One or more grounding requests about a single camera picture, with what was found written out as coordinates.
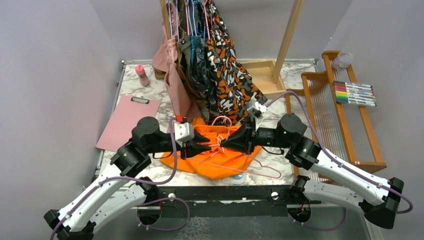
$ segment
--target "marker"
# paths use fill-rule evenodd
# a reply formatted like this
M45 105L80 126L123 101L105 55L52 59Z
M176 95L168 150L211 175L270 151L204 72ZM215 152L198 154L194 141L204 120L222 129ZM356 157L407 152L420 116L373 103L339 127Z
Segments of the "marker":
M340 86L340 85L334 85L334 88L336 90L340 91L340 92L347 92L347 90L349 90L349 91L352 91L352 93L355 93L355 94L357 94L358 92L361 92L362 94L363 93L368 93L368 94L374 95L373 94L374 93L373 90L371 90L371 91L369 91L369 90L362 90L362 89L358 89L358 88L351 88L351 87Z
M375 103L368 103L368 102L360 101L360 100L337 99L337 102L342 104L356 104L356 105L362 105L362 106L377 107L377 104Z
M360 89L360 90L367 90L367 91L372 91L373 90L371 87L348 85L348 84L342 84L342 83L337 83L337 82L335 82L334 85L340 86L340 87L349 88L349 89Z
M369 104L375 104L376 101L374 99L365 98L365 97L358 97L358 96L340 96L336 95L336 100L343 99L343 100L355 100L355 101L364 101Z
M375 96L372 95L364 95L364 94L356 94L356 93L347 93L345 91L335 91L336 95L340 96L346 96L346 97L358 97L358 98L365 98L365 99L375 99Z
M373 88L373 85L370 84L363 84L363 83L356 83L356 82L345 82L345 81L334 81L338 84L345 84L350 86L356 86L356 87L363 87L363 88Z
M357 89L352 90L352 88L349 88L349 89L346 88L346 92L347 93L350 93L350 94L360 94L360 95L374 96L374 94L372 92L368 92L368 91L357 91Z

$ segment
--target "marble surface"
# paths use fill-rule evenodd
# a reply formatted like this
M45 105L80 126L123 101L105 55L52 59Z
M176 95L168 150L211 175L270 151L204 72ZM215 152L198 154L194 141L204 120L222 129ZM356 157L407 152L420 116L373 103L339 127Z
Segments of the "marble surface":
M160 101L160 107L156 114L156 119L159 121L160 130L166 132L168 129L168 122L170 117L173 115L171 100L165 89L165 83L162 79L156 79L154 75L154 70L151 65L144 64L144 69L147 77L150 79L150 85L143 87L140 84L140 81L135 72L135 64L126 65L124 77L122 80L122 85L119 91L118 101L122 95L131 95L135 97L144 97L151 100ZM302 80L301 73L303 72L315 72L315 67L312 62L289 62L284 64L281 69L281 77L283 78L284 85L287 89L302 89ZM307 124L305 115L302 112L302 109L299 107L299 104L293 104L292 102L292 112L296 113L302 120L302 122ZM264 114L264 121L261 124L261 127L274 128L281 118L283 113L286 113L286 102L284 99L277 100L272 104L268 111ZM307 131L306 136L311 136L310 130ZM100 172L104 170L107 164L110 163L111 157L114 155L114 152L105 151L101 163ZM243 185L282 185L282 184L291 184L294 179L293 165L289 163L287 159L280 155L272 155L264 150L261 150L256 159L261 161L262 165L270 166L282 173L282 176L279 179L273 179L264 176L258 176L253 174L247 174L247 179ZM268 169L262 168L260 165L252 161L250 166L247 169L248 171L261 173L265 175L276 176L277 173ZM163 181L169 177L172 169L163 165L158 159L152 159L151 165L149 165L145 170L143 170L138 177L148 176L155 182ZM197 174L192 174L184 171L177 171L175 177L165 184L165 186L219 186L225 185L224 183L219 183L211 181L208 178L199 176Z

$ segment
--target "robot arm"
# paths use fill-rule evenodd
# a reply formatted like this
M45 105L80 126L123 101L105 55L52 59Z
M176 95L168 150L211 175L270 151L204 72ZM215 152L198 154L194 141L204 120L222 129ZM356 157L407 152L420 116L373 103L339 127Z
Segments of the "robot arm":
M185 119L176 122L174 129L176 149L180 151L182 158L190 158L211 149L209 146L198 144L209 142L209 139L195 132L193 126ZM132 130L132 138L118 149L101 175L67 206L60 210L48 211L44 219L52 229L62 222L57 231L59 239L92 239L94 233L117 215L144 203L146 199L157 199L154 198L157 195L156 186L133 184L127 191L119 192L111 198L130 180L113 179L104 184L100 183L118 176L135 178L152 162L150 153L172 150L171 135L160 131L158 120L154 117L142 118ZM80 205L68 215L80 201Z
M341 160L342 164L337 164L317 142L304 136L307 126L294 113L285 114L276 128L257 127L255 117L260 117L261 112L253 111L242 127L223 140L220 146L246 154L250 154L255 146L289 148L285 157L291 164L323 174L346 186L332 186L300 176L292 185L297 197L361 210L371 223L386 229L393 228L400 197L382 186L402 193L404 183L401 180L387 180L365 172L326 149L330 156ZM380 185L371 184L358 175Z

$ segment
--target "clothes rack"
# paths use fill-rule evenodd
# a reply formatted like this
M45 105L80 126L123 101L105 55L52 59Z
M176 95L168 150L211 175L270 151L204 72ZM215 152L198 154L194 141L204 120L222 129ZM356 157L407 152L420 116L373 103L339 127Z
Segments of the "clothes rack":
M169 39L171 37L171 29L166 7L167 0L159 0L159 2L166 29L166 36ZM290 42L292 41L304 2L305 0L294 0L276 61L274 59L259 59L240 62L252 75L253 83L268 99L273 99L280 93L287 91L283 79L281 78L280 71L283 67L287 51L289 50ZM304 95L302 90L297 90L296 92Z

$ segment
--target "wooden rack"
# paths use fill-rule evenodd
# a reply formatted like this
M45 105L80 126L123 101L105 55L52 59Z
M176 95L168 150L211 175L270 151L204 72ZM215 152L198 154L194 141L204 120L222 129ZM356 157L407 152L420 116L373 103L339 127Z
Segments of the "wooden rack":
M338 156L345 156L347 162L368 172L375 173L386 168L367 108L336 102L335 73L346 74L348 80L356 83L352 65L344 72L332 68L339 51L325 51L322 54L326 71L304 72L301 75L304 97L312 125L318 130L326 146ZM287 111L291 111L290 99L286 98ZM299 169L294 167L297 176Z

